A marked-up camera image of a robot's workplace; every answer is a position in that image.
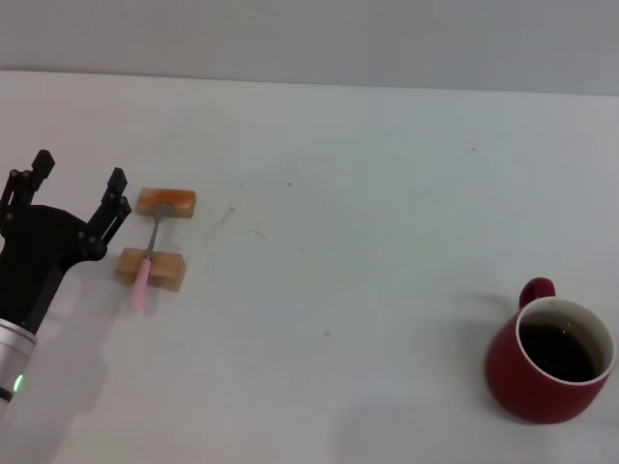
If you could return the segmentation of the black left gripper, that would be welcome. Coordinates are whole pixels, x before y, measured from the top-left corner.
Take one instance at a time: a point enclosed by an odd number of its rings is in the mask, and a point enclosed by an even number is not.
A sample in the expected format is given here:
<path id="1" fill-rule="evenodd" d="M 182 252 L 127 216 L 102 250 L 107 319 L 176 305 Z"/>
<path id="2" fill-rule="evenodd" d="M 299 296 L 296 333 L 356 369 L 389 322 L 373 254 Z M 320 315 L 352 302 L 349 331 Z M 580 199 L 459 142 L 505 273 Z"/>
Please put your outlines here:
<path id="1" fill-rule="evenodd" d="M 100 206 L 86 223 L 57 208 L 30 206 L 54 167 L 40 150 L 23 171 L 12 169 L 1 194 L 1 318 L 35 334 L 67 270 L 85 260 L 101 260 L 132 212 L 123 195 L 125 172 L 115 167 Z"/>

